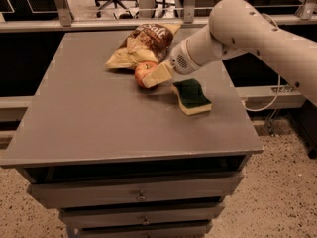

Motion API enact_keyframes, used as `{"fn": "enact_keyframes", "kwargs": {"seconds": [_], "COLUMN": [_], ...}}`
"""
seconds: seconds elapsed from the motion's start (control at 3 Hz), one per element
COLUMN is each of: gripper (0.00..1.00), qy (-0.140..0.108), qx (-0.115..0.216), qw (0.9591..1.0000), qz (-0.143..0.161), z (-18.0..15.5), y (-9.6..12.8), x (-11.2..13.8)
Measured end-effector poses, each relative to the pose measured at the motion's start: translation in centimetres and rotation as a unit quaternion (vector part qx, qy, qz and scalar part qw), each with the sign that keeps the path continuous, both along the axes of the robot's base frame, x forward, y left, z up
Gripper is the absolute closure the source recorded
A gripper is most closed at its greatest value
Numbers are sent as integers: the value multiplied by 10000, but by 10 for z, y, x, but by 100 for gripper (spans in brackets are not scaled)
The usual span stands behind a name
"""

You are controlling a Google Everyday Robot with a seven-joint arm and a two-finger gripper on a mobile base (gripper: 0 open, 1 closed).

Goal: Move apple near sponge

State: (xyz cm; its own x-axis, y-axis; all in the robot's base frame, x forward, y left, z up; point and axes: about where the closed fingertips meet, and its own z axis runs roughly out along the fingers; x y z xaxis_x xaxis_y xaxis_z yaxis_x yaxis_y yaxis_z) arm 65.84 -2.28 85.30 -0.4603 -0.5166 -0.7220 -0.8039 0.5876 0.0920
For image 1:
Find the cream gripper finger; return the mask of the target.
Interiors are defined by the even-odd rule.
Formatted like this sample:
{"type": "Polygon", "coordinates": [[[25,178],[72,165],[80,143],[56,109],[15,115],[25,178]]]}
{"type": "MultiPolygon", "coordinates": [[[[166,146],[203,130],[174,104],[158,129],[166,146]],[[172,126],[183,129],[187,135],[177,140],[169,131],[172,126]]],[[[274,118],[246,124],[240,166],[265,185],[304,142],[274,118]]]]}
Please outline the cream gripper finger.
{"type": "Polygon", "coordinates": [[[161,83],[171,80],[173,77],[173,66],[165,61],[160,64],[146,65],[146,75],[141,83],[145,88],[152,88],[161,83]]]}

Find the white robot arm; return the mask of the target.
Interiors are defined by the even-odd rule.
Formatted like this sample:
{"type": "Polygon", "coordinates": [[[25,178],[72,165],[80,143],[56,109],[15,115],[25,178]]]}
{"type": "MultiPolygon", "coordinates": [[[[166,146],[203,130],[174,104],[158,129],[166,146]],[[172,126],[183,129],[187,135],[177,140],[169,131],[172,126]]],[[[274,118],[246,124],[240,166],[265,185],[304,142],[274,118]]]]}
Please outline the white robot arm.
{"type": "Polygon", "coordinates": [[[317,105],[317,43],[279,28],[244,0],[222,0],[208,24],[174,46],[142,79],[146,88],[207,64],[250,53],[317,105]]]}

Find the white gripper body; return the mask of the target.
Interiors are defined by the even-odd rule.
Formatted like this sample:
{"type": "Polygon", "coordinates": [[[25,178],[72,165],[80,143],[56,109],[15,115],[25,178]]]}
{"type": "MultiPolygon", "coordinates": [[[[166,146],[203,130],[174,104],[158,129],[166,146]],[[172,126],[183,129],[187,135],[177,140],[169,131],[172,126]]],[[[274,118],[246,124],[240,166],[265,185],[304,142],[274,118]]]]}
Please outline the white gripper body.
{"type": "Polygon", "coordinates": [[[178,74],[189,75],[198,69],[198,65],[189,54],[186,40],[181,41],[171,50],[169,60],[178,74]]]}

